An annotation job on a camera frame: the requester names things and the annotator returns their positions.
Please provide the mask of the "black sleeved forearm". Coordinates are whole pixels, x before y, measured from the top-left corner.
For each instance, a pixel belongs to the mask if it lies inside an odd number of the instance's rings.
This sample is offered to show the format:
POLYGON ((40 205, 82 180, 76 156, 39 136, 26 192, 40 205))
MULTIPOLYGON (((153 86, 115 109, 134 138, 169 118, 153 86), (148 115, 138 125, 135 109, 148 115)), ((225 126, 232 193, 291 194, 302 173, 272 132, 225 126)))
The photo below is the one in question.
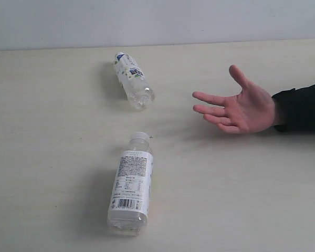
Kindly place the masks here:
POLYGON ((278 132, 315 132, 315 84, 281 91, 272 97, 279 106, 278 132))

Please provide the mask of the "person's open hand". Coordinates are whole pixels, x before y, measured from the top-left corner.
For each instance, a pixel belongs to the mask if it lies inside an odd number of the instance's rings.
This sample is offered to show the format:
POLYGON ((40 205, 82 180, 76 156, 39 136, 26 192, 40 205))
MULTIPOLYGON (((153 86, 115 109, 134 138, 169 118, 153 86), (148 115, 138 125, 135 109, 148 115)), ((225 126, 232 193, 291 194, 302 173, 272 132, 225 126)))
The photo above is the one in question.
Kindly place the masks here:
POLYGON ((258 133, 284 123, 277 102, 266 90, 248 80, 235 65, 229 67, 229 74, 240 85, 241 92, 230 97, 194 92, 194 98, 209 104, 194 105, 195 112, 229 134, 258 133))

